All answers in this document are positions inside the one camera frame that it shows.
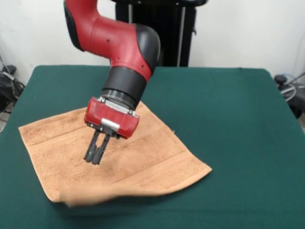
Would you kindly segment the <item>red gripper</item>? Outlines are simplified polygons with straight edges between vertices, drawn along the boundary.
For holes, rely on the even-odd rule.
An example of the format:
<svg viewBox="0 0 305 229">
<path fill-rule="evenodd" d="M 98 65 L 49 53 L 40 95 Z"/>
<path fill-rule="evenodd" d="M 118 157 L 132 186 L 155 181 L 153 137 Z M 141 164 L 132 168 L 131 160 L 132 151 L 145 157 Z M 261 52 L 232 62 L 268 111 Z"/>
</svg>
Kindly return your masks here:
<svg viewBox="0 0 305 229">
<path fill-rule="evenodd" d="M 94 165 L 99 165 L 111 138 L 110 134 L 106 134 L 101 146 L 97 148 L 96 142 L 100 131 L 105 132 L 109 128 L 119 137 L 128 139 L 133 135 L 139 120 L 139 116 L 133 110 L 122 107 L 105 98 L 91 98 L 86 109 L 84 121 L 88 126 L 96 130 L 83 159 L 87 163 L 92 162 Z"/>
</svg>

